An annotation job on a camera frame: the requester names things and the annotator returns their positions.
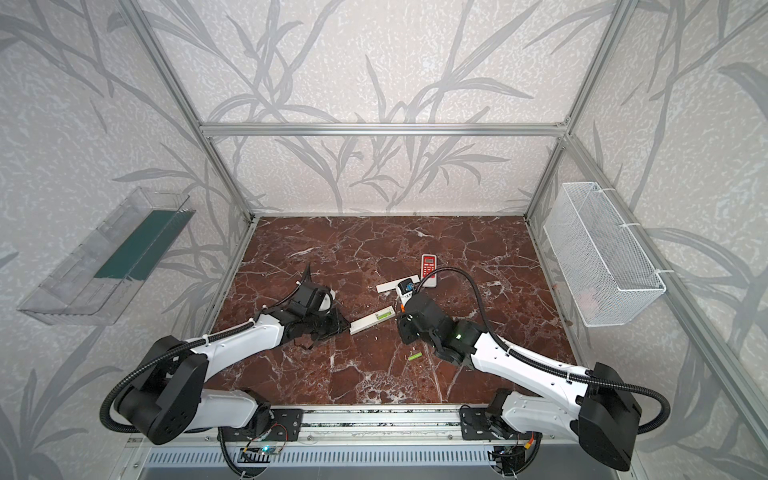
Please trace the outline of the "white battery cover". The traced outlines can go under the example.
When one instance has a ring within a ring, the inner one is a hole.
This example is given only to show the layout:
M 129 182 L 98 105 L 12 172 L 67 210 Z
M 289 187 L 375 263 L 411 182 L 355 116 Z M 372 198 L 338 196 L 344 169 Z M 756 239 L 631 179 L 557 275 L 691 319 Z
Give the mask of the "white battery cover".
M 383 293 L 383 292 L 386 292 L 386 291 L 389 291 L 389 290 L 393 290 L 393 289 L 396 289 L 397 286 L 401 282 L 403 282 L 403 281 L 408 281 L 410 283 L 417 284 L 420 281 L 420 278 L 417 275 L 412 275 L 412 276 L 409 276 L 409 277 L 403 277 L 403 278 L 400 278 L 400 279 L 397 279 L 397 280 L 393 280 L 393 281 L 389 281 L 389 282 L 385 282 L 385 283 L 379 284 L 379 285 L 376 286 L 376 290 L 377 290 L 378 293 Z

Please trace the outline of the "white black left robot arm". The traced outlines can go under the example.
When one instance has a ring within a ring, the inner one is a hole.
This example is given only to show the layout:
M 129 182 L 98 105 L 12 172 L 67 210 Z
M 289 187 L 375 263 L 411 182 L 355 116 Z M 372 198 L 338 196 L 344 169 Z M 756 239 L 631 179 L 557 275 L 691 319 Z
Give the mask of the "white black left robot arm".
M 252 428 L 266 400 L 247 391 L 207 388 L 226 368 L 307 335 L 320 342 L 348 331 L 333 290 L 304 281 L 278 304 L 229 329 L 155 341 L 139 364 L 107 394 L 99 420 L 117 433 L 140 433 L 155 445 L 212 428 Z

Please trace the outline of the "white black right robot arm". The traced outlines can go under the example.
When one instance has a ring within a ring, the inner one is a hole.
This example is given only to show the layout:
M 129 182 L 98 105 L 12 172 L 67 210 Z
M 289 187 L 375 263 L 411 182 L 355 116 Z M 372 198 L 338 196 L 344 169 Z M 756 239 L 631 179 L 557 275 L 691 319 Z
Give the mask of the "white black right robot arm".
M 504 393 L 490 416 L 506 433 L 535 432 L 576 440 L 592 458 L 617 471 L 630 469 L 642 409 L 620 377 L 598 363 L 592 370 L 548 359 L 507 342 L 500 346 L 482 325 L 454 320 L 425 293 L 402 306 L 404 343 L 421 340 L 454 365 L 492 374 L 529 393 Z

